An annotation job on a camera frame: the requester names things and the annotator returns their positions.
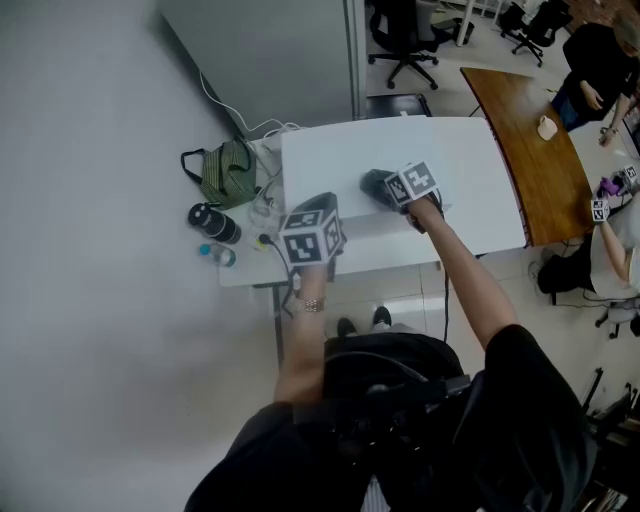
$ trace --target floor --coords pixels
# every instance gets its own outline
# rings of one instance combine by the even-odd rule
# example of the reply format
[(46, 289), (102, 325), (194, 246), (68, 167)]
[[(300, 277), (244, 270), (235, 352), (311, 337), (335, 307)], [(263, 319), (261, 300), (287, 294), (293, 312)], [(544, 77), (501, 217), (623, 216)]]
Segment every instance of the floor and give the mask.
[[(449, 10), (437, 16), (451, 18), (454, 14)], [(412, 70), (403, 70), (395, 80), (396, 88), (390, 91), (386, 87), (386, 77), (394, 63), (378, 60), (368, 66), (368, 95), (420, 92), (427, 98), (434, 116), (468, 116), (477, 103), (459, 68), (470, 66), (534, 76), (549, 89), (550, 98), (553, 96), (568, 72), (561, 48), (568, 37), (566, 32), (559, 33), (556, 44), (545, 49), (544, 66), (538, 68), (535, 58), (526, 50), (512, 55), (514, 45), (502, 39), (497, 29), (492, 28), (490, 18), (482, 19), (475, 14), (472, 22), (475, 30), (466, 46), (458, 48), (453, 42), (447, 43), (437, 52), (440, 60), (437, 67), (424, 64), (439, 84), (437, 91), (432, 91), (427, 82)], [(368, 51), (384, 53), (372, 40)], [(597, 144), (599, 128), (599, 124), (592, 123), (571, 135), (589, 181), (594, 186), (601, 176), (609, 175), (623, 163), (638, 157), (632, 148), (627, 149), (630, 141), (620, 136), (613, 147), (601, 148)], [(562, 244), (551, 248), (557, 252), (565, 250)], [(594, 327), (595, 320), (604, 309), (585, 301), (581, 293), (559, 295), (558, 302), (585, 307), (551, 307), (546, 297), (538, 296), (527, 277), (527, 268), (538, 258), (540, 250), (514, 249), (488, 254), (480, 261), (499, 280), (513, 301), (520, 322), (533, 333), (581, 400), (593, 382), (594, 370), (603, 367), (602, 384), (593, 405), (606, 406), (622, 394), (625, 382), (640, 384), (640, 340), (625, 325), (620, 330), (620, 337), (610, 341), (607, 324), (600, 329)], [(359, 332), (366, 333), (373, 311), (379, 305), (385, 305), (391, 311), (395, 322), (404, 322), (432, 336), (443, 335), (444, 274), (435, 264), (339, 276), (330, 285), (328, 300), (327, 336), (335, 335), (335, 326), (341, 316), (352, 319)], [(483, 368), (484, 354), (453, 289), (449, 309), (448, 342), (458, 353), (465, 371), (474, 374)]]

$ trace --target green bag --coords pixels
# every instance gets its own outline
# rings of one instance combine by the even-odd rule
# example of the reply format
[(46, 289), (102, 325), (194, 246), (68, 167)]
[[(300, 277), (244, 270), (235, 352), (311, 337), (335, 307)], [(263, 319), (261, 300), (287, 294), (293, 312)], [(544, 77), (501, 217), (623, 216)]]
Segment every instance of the green bag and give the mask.
[[(187, 170), (185, 157), (202, 155), (202, 177)], [(182, 169), (207, 200), (220, 210), (233, 208), (256, 197), (256, 156), (247, 143), (236, 137), (215, 151), (196, 149), (180, 156)]]

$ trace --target person in black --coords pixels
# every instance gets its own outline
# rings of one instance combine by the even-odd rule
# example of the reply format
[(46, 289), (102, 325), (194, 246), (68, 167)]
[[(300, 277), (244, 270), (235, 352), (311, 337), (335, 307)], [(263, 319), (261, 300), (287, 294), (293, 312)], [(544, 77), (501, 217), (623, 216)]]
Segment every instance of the person in black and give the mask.
[(274, 402), (187, 512), (369, 511), (376, 489), (396, 512), (573, 508), (595, 460), (576, 396), (438, 207), (421, 198), (408, 211), (438, 251), (485, 370), (469, 385), (450, 346), (393, 328), (353, 336), (343, 326), (349, 336), (325, 342), (327, 268), (305, 267)]
[(571, 72), (552, 101), (567, 131), (602, 121), (616, 105), (613, 121), (600, 138), (608, 146), (627, 113), (638, 81), (640, 26), (622, 11), (613, 28), (587, 23), (564, 44)]

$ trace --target water bottle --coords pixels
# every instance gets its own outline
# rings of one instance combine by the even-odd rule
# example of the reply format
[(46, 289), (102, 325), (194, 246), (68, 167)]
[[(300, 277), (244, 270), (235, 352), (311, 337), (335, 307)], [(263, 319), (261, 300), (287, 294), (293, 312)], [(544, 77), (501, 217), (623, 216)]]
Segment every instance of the water bottle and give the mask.
[(231, 217), (206, 203), (198, 203), (189, 210), (189, 224), (202, 230), (205, 236), (224, 244), (235, 244), (242, 230)]
[(230, 267), (236, 262), (236, 253), (220, 244), (202, 244), (200, 254), (212, 259), (219, 267)]

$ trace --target white wall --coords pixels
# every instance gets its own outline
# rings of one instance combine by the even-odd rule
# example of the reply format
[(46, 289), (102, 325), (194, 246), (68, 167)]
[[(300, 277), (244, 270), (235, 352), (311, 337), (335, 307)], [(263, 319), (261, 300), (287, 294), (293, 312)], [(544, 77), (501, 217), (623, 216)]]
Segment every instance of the white wall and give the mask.
[(0, 70), (0, 509), (180, 510), (276, 372), (185, 221), (230, 133), (153, 0), (3, 0)]

